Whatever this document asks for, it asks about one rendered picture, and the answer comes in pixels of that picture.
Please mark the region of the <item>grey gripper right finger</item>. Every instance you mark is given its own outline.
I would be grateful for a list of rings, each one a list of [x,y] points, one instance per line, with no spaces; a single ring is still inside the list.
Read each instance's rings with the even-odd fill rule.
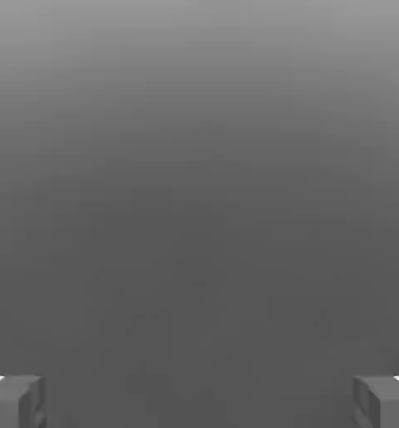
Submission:
[[[399,428],[399,375],[352,380],[353,428]]]

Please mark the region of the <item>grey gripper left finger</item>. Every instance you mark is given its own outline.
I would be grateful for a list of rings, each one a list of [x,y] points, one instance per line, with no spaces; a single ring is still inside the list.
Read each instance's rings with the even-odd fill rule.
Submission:
[[[0,375],[0,428],[47,428],[43,376]]]

